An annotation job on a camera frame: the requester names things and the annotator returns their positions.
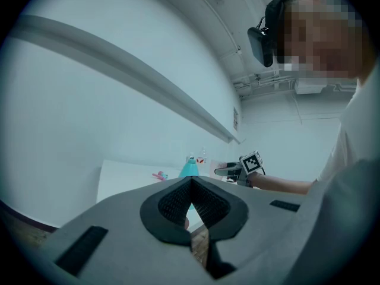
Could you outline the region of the person's right forearm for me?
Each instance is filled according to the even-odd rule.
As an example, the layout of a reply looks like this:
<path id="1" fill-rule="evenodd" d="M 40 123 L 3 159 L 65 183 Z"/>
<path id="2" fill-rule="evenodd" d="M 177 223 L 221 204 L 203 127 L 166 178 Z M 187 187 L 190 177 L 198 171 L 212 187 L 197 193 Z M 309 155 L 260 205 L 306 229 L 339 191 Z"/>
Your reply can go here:
<path id="1" fill-rule="evenodd" d="M 313 182 L 302 182 L 297 180 L 281 179 L 257 172 L 251 174 L 248 181 L 250 186 L 253 188 L 302 195 L 306 195 L 311 186 L 317 183 L 316 179 Z"/>

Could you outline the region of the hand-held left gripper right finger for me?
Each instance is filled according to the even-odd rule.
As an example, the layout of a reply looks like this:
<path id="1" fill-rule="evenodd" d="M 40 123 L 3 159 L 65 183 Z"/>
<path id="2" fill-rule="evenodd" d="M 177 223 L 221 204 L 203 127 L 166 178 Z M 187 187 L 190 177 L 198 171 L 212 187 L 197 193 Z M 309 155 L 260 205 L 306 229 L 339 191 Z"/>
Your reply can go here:
<path id="1" fill-rule="evenodd" d="M 212 214 L 207 266 L 191 260 L 191 285 L 285 285 L 306 236 L 300 234 L 297 211 L 272 205 L 278 200 L 302 205 L 297 194 L 264 191 L 203 176 L 191 178 L 192 203 L 202 201 Z"/>

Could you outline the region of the white ceiling air unit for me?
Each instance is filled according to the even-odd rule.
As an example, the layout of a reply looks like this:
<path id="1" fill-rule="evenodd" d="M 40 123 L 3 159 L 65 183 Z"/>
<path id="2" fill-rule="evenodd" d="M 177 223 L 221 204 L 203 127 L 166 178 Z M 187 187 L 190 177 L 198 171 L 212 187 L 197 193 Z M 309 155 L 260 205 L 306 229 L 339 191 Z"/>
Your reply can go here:
<path id="1" fill-rule="evenodd" d="M 296 94 L 320 94 L 327 86 L 322 78 L 299 78 L 294 86 Z"/>

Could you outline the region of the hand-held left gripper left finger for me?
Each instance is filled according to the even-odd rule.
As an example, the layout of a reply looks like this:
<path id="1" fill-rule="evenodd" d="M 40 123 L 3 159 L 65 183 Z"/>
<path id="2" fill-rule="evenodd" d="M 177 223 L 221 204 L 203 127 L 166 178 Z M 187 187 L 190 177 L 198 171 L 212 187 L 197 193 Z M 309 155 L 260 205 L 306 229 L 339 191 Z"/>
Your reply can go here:
<path id="1" fill-rule="evenodd" d="M 187 246 L 163 243 L 144 227 L 140 206 L 176 179 L 113 195 L 54 232 L 36 255 L 36 267 L 57 285 L 214 285 Z M 91 226 L 107 233 L 78 275 L 58 258 Z"/>

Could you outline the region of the white ceiling pipes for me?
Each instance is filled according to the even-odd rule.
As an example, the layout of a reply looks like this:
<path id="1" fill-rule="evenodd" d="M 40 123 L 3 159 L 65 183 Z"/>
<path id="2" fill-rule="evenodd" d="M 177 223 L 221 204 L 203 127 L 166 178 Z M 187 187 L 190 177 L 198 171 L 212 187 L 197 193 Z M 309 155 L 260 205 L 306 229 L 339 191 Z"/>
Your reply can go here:
<path id="1" fill-rule="evenodd" d="M 282 72 L 252 74 L 233 81 L 233 86 L 241 100 L 248 100 L 275 93 L 295 93 L 295 83 L 299 78 L 295 75 L 283 74 Z M 355 79 L 322 78 L 327 81 L 326 88 L 331 87 L 334 91 L 354 92 L 356 89 Z"/>

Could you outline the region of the person's beige shirt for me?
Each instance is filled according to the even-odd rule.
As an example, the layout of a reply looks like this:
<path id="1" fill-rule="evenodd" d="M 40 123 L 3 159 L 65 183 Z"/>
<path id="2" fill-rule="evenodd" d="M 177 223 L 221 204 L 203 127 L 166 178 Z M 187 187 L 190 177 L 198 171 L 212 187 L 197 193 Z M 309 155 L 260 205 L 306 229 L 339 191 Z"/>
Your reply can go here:
<path id="1" fill-rule="evenodd" d="M 359 160 L 380 157 L 380 69 L 358 85 L 340 117 L 336 143 L 317 181 L 328 181 Z"/>

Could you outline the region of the long white wall ledge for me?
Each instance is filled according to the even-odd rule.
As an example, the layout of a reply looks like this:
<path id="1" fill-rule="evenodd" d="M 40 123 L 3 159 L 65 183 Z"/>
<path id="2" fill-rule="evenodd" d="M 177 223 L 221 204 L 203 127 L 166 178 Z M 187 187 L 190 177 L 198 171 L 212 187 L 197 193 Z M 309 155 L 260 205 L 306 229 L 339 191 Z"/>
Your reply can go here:
<path id="1" fill-rule="evenodd" d="M 36 15 L 21 15 L 8 37 L 73 59 L 140 92 L 226 143 L 237 141 L 215 117 L 151 66 L 80 28 Z"/>

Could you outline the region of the teal bottle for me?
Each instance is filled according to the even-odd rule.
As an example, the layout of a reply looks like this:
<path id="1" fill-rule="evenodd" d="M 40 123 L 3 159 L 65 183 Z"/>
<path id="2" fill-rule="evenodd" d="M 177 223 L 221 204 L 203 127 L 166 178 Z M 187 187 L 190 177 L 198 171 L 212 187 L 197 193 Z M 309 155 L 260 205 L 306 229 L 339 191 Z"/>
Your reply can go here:
<path id="1" fill-rule="evenodd" d="M 198 176 L 199 175 L 199 170 L 197 166 L 197 161 L 195 160 L 188 160 L 186 158 L 186 163 L 182 170 L 180 171 L 179 177 L 180 178 L 185 178 L 187 176 Z"/>

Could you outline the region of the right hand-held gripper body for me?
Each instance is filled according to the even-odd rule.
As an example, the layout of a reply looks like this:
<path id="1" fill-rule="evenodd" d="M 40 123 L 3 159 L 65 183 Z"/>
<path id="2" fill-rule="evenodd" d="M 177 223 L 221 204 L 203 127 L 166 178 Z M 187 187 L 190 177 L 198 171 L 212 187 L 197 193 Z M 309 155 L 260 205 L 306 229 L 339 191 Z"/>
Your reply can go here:
<path id="1" fill-rule="evenodd" d="M 239 158 L 242 166 L 240 176 L 228 176 L 230 180 L 235 181 L 241 186 L 250 186 L 249 176 L 259 170 L 264 170 L 263 161 L 258 151 L 253 151 L 245 156 Z"/>

